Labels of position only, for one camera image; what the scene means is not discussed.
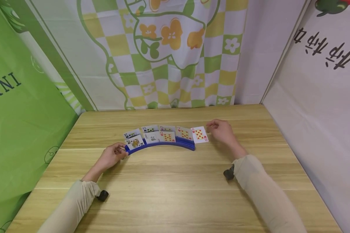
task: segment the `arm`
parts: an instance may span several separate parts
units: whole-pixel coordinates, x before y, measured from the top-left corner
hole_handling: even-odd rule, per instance
[[[269,177],[261,162],[240,145],[231,126],[222,120],[207,124],[218,141],[226,144],[234,157],[234,175],[253,201],[262,219],[272,233],[307,232],[300,216],[283,190]]]
[[[96,182],[101,174],[128,155],[123,148],[123,143],[108,146],[82,180],[76,181],[71,186],[38,233],[73,233],[84,214],[87,213],[93,199],[100,194]]]

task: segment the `finger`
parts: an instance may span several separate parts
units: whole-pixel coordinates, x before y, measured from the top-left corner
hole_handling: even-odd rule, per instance
[[[124,153],[124,152],[126,152],[126,150],[123,149],[123,148],[121,148],[121,147],[118,147],[118,148],[114,151],[115,154],[121,154],[121,153]]]
[[[124,148],[126,146],[126,144],[121,143],[121,142],[117,142],[117,143],[114,143],[112,146],[114,147],[114,149],[119,148],[119,147]]]
[[[209,127],[206,127],[206,132],[207,132],[207,133],[213,133],[214,130],[216,130],[217,128],[218,128],[217,125],[211,125],[211,126],[209,126]]]
[[[206,126],[210,127],[212,125],[219,125],[222,122],[222,120],[214,119],[206,123]]]
[[[128,152],[126,152],[126,151],[117,155],[117,157],[118,157],[120,160],[126,158],[127,156],[128,156]]]

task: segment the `beige sleeve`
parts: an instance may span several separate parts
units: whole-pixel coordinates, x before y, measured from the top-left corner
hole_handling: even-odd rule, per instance
[[[235,160],[234,175],[272,233],[307,232],[284,191],[268,176],[261,162],[247,155]]]
[[[76,227],[99,196],[99,186],[92,181],[76,181],[38,233],[74,233]]]

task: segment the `person's left hand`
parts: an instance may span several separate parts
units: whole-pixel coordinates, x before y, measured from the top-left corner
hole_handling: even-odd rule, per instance
[[[102,170],[113,167],[117,162],[119,162],[119,160],[128,156],[128,152],[126,152],[124,146],[125,144],[117,142],[106,147],[97,160],[95,166]]]

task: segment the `white wall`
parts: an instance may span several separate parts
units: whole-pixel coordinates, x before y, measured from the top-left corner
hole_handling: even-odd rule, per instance
[[[249,1],[235,104],[260,103],[305,2]]]
[[[314,4],[299,26],[307,34],[291,43],[263,103],[342,231],[350,233],[350,62],[335,70],[325,59],[343,42],[344,54],[350,51],[350,6],[317,17]],[[321,54],[306,54],[305,45],[317,32],[319,42],[326,37],[328,45]]]

